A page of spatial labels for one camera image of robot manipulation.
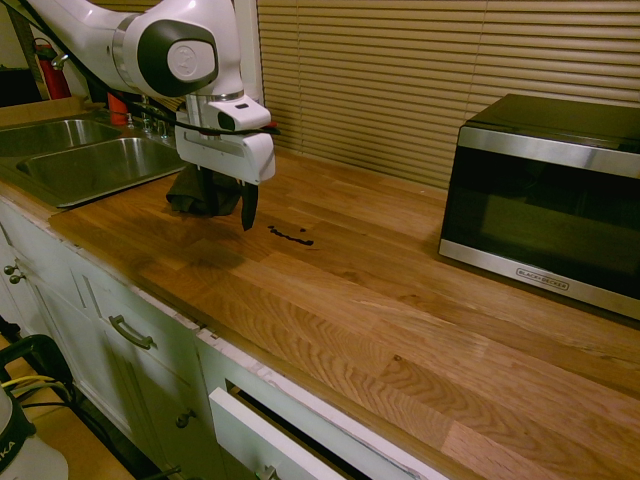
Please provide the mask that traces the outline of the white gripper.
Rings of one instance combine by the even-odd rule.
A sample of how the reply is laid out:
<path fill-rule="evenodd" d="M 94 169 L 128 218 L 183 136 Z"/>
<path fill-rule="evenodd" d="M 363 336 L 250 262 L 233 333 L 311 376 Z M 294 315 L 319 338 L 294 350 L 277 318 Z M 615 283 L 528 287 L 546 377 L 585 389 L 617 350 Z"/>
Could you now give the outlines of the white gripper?
<path fill-rule="evenodd" d="M 258 186 L 275 175 L 275 150 L 267 133 L 205 137 L 197 131 L 177 127 L 175 142 L 180 158 L 201 166 L 201 193 L 207 213 L 216 216 L 218 199 L 213 171 L 244 181 L 241 184 L 241 222 L 245 231 L 255 221 Z"/>

